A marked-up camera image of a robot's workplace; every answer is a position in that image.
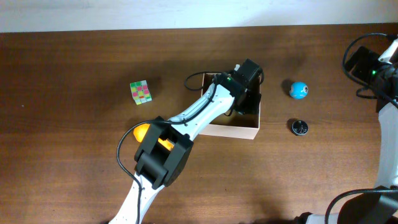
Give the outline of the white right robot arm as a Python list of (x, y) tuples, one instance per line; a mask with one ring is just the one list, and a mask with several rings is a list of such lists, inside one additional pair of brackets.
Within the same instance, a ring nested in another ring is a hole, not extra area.
[(391, 45), (382, 54), (360, 47), (342, 60), (343, 73), (377, 100), (381, 150), (375, 186), (344, 192), (325, 214), (303, 213), (294, 223), (397, 223), (397, 35), (385, 38)]

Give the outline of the orange rubber toy figure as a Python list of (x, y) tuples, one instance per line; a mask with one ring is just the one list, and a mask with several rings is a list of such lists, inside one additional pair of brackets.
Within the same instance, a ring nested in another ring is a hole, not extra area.
[[(150, 124), (144, 123), (139, 125), (133, 130), (133, 135), (137, 142), (142, 142), (144, 140), (144, 137), (146, 136), (149, 127)], [(171, 142), (169, 139), (163, 140), (161, 138), (158, 138), (157, 142), (169, 151), (171, 151), (174, 148), (174, 143)]]

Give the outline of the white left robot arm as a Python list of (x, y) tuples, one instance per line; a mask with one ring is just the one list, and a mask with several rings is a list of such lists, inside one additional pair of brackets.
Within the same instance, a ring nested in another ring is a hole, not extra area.
[(130, 133), (146, 128), (134, 155), (134, 172), (122, 170), (132, 186), (111, 223), (142, 223), (157, 194), (170, 186), (183, 171), (194, 139), (214, 119), (224, 113), (254, 114), (259, 111), (264, 81), (260, 65), (246, 59), (227, 72), (212, 72), (206, 92), (180, 114), (165, 120), (157, 117), (128, 129)]

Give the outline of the multicoloured puzzle cube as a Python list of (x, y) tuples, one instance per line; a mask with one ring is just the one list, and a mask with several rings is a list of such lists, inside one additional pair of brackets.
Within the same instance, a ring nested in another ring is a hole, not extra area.
[(132, 82), (129, 84), (132, 98), (136, 105), (152, 101), (152, 96), (146, 80)]

